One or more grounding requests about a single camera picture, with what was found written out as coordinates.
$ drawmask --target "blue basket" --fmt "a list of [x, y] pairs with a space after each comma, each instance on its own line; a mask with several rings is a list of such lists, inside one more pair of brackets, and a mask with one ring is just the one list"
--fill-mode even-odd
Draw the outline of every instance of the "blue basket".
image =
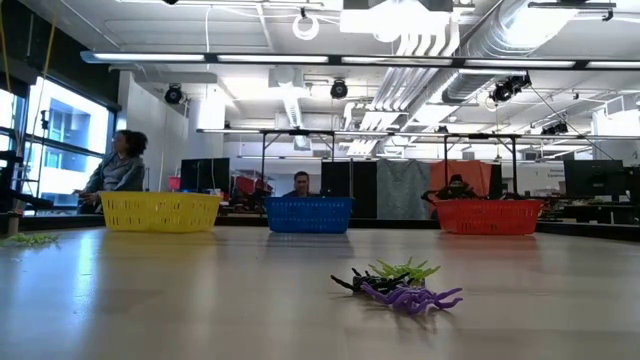
[[343, 234], [349, 227], [351, 198], [267, 198], [269, 229], [279, 233]]

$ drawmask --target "purple toy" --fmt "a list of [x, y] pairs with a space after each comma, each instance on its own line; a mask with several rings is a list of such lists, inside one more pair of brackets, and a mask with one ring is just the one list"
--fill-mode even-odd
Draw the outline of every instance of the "purple toy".
[[442, 300], [462, 291], [462, 288], [455, 288], [443, 293], [431, 292], [427, 288], [399, 287], [387, 295], [373, 289], [369, 284], [363, 283], [361, 288], [374, 299], [385, 305], [392, 305], [396, 311], [404, 310], [408, 315], [416, 315], [426, 310], [433, 304], [438, 309], [450, 309], [462, 301], [462, 298], [455, 298], [452, 301]]

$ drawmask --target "person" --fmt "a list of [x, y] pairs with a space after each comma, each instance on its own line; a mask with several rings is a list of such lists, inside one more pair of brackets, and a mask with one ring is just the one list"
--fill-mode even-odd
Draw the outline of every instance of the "person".
[[[473, 188], [462, 180], [462, 175], [454, 174], [449, 178], [449, 185], [443, 187], [440, 190], [429, 190], [422, 194], [422, 200], [435, 205], [433, 200], [429, 198], [429, 195], [435, 194], [438, 200], [453, 200], [453, 199], [477, 199], [478, 195], [473, 191]], [[434, 210], [431, 213], [433, 220], [438, 220], [438, 211]]]
[[309, 193], [309, 174], [304, 171], [298, 171], [293, 176], [294, 190], [284, 194], [283, 197], [309, 197], [313, 196]]
[[112, 152], [93, 172], [79, 193], [79, 214], [99, 212], [99, 191], [143, 191], [145, 167], [140, 156], [147, 148], [147, 136], [141, 132], [119, 130], [112, 140]]

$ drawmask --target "wooden table surface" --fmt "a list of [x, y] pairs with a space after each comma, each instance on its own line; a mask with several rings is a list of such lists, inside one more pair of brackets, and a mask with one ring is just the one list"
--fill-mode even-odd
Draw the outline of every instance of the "wooden table surface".
[[[537, 234], [60, 233], [0, 248], [0, 359], [640, 359], [640, 248]], [[428, 259], [450, 312], [350, 296], [380, 257]]]

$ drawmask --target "gray shirt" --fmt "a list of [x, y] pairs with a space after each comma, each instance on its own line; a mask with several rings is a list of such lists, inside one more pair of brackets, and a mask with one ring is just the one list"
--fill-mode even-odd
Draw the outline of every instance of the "gray shirt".
[[111, 154], [93, 172], [85, 191], [142, 191], [143, 181], [144, 162], [141, 158], [120, 159], [118, 154]]

